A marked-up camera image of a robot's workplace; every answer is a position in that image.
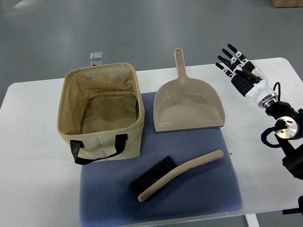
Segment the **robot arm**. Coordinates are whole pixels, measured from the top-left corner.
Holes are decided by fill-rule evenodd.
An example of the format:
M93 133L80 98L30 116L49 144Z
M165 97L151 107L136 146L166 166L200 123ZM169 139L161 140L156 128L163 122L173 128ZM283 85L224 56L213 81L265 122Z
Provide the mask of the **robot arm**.
M282 148L285 153L283 165L294 177L303 180L303 145L294 149L288 141L303 137L303 109L296 112L289 103L281 102L280 92L277 95L268 87L268 80L262 71L235 47L230 44L228 47L236 57L222 49L229 60L218 56L223 64L216 63L216 66L232 79L232 84L244 97L253 99L258 107L265 109L268 116L276 119L274 127L261 134L261 140L271 148ZM272 132L275 132L278 144L267 141L267 136Z

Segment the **dustpan handle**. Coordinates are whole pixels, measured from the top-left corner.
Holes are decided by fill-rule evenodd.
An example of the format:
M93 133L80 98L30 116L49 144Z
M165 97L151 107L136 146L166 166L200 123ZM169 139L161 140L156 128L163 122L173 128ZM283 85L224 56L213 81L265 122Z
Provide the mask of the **dustpan handle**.
M188 79L188 76L186 75L183 51L181 49L175 49L175 60L178 72L178 80L180 82L184 82L186 79Z

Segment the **robot finger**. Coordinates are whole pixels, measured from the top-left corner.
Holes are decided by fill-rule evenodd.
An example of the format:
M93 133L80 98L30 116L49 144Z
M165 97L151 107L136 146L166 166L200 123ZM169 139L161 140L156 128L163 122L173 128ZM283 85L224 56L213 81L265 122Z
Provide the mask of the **robot finger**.
M216 66L221 69L229 78L233 78L236 74L230 71L228 68L224 67L223 65L216 63Z
M241 60L243 65L245 65L247 62L249 62L249 60L244 56L244 54L241 53L240 51L238 51L233 45L228 44L227 46L229 49L231 49L236 54L236 56Z
M218 59L223 62L224 65L226 65L231 71L235 71L236 69L241 69L240 66L237 66L236 64L232 63L230 60L218 55Z
M239 65L239 66L243 66L243 64L237 59L235 58L231 53L229 53L226 49L222 49L222 52L231 59L231 62L236 64L236 65Z

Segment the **blue cushion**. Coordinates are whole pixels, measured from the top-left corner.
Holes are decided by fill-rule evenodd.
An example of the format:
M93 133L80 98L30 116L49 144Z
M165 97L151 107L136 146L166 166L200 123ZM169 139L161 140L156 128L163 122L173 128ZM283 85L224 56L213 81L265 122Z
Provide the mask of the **blue cushion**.
M145 124L141 156L82 166L80 222L85 227L121 226L239 210L238 181L220 128L156 133L155 92L142 94ZM221 149L224 156L190 169L145 202L128 188L130 182L170 155L177 165Z

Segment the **beige brush handle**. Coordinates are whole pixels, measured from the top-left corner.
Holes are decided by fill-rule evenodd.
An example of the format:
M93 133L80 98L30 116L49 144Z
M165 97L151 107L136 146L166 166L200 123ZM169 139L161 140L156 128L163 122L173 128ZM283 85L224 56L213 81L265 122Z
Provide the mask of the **beige brush handle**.
M215 150L211 153L208 153L206 155L194 158L190 161L187 161L187 162L177 166L176 168L171 170L169 173L164 175L162 178L160 178L156 183L154 183L148 189L146 189L144 192L142 192L138 196L138 200L140 202L144 202L147 198L149 198L152 194L154 194L158 189L160 189L162 186L164 186L166 183L168 183L169 181L174 179L179 174L181 174L181 173L183 173L183 172L185 172L185 171L187 171L191 168L194 168L194 167L203 165L205 163L217 160L221 157L223 157L223 151Z

